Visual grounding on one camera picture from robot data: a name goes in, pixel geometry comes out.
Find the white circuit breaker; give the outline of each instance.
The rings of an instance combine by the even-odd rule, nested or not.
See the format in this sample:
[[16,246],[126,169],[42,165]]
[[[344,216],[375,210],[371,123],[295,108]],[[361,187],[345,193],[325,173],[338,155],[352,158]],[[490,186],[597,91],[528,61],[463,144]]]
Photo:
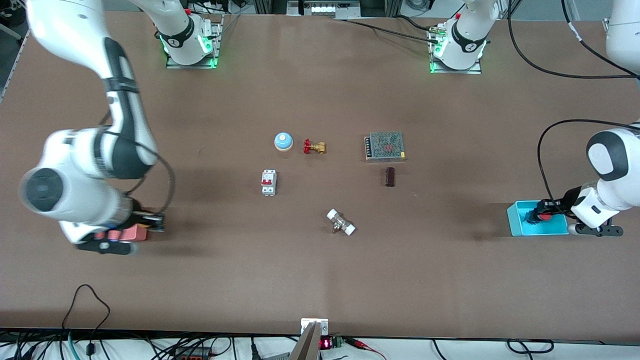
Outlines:
[[274,196],[276,194],[276,180],[278,173],[276,170],[267,169],[262,172],[262,193],[264,196]]

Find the table surface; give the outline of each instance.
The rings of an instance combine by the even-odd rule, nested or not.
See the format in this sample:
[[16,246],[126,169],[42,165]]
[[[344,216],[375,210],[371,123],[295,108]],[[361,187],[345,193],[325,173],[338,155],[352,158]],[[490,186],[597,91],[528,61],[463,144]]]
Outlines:
[[[161,154],[177,173],[167,232],[130,257],[71,246],[17,189],[53,131],[92,127],[102,84],[30,38],[0,105],[0,326],[59,326],[88,283],[111,306],[105,327],[289,333],[300,318],[367,336],[640,340],[640,222],[622,238],[509,237],[505,209],[545,197],[536,142],[549,124],[632,122],[636,84],[542,74],[496,23],[482,75],[430,74],[424,43],[323,17],[242,17],[216,70],[166,70],[142,13],[108,13],[134,67]],[[420,35],[401,20],[369,20]],[[602,27],[579,23],[603,50]],[[566,24],[516,22],[533,61],[574,74],[617,74],[583,51]],[[545,170],[557,195],[596,178],[585,157],[602,127],[548,135]],[[404,134],[407,161],[364,162],[371,131]],[[294,149],[273,147],[280,131]],[[302,153],[305,138],[327,153]],[[278,171],[275,197],[260,173]],[[157,166],[135,197],[160,206]],[[127,188],[131,182],[116,182]],[[358,230],[332,234],[325,214]],[[68,326],[104,310],[82,292]]]

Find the blue bin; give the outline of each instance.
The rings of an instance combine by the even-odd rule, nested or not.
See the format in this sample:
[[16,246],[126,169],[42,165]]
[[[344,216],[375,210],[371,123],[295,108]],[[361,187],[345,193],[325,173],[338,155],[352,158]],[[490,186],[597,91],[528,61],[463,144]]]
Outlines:
[[562,214],[554,215],[547,221],[530,224],[525,220],[527,213],[536,208],[538,200],[516,201],[507,209],[509,227],[513,236],[550,236],[569,235],[566,230],[566,218]]

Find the metal fitting with white caps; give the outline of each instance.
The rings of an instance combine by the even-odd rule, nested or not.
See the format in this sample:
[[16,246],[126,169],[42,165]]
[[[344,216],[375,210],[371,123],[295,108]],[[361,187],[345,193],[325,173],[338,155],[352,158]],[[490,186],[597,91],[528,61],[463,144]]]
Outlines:
[[326,217],[333,223],[333,234],[342,230],[348,236],[351,236],[356,231],[355,225],[352,222],[346,220],[342,213],[339,213],[336,209],[331,209]]

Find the teal cable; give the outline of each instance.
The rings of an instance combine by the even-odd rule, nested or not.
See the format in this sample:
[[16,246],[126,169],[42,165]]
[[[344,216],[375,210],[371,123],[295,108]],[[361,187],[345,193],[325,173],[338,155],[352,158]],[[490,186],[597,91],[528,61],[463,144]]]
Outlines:
[[69,331],[69,335],[67,336],[67,341],[69,342],[69,347],[71,348],[71,354],[73,354],[76,360],[80,360],[78,353],[76,352],[76,348],[74,347],[74,342],[71,340],[71,332]]

